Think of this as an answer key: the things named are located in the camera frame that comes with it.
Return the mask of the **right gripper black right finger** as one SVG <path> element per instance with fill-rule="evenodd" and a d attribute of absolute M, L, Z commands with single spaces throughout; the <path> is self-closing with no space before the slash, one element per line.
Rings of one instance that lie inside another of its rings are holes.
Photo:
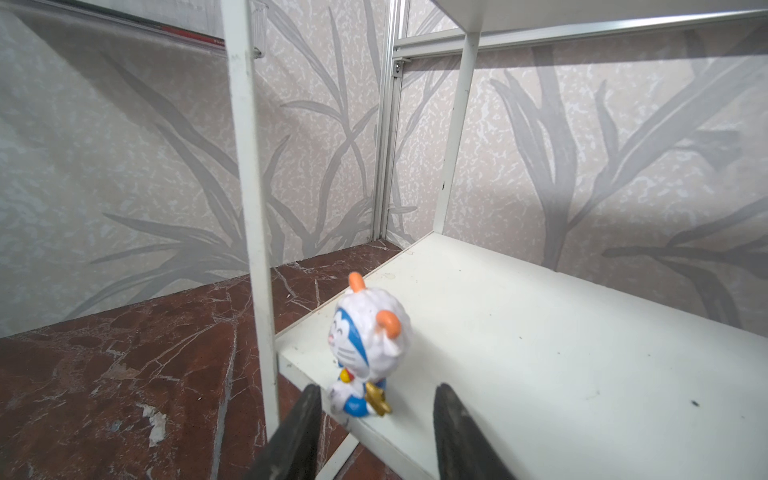
<path fill-rule="evenodd" d="M 515 479 L 447 383 L 436 388 L 433 425 L 442 480 Z"/>

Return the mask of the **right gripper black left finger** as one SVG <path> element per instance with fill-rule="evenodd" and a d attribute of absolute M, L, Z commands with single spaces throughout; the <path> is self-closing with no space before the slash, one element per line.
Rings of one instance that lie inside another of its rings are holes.
<path fill-rule="evenodd" d="M 245 478 L 314 479 L 322 414 L 321 388 L 310 384 L 255 459 Z"/>

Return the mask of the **pink white small figurine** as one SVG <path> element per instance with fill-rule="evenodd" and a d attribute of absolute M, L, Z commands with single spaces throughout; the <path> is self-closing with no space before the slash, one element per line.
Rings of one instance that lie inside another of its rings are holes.
<path fill-rule="evenodd" d="M 357 418 L 390 414 L 387 380 L 409 352 L 412 333 L 410 317 L 396 297 L 367 287 L 361 274 L 350 273 L 328 334 L 341 368 L 329 390 L 331 411 Z"/>

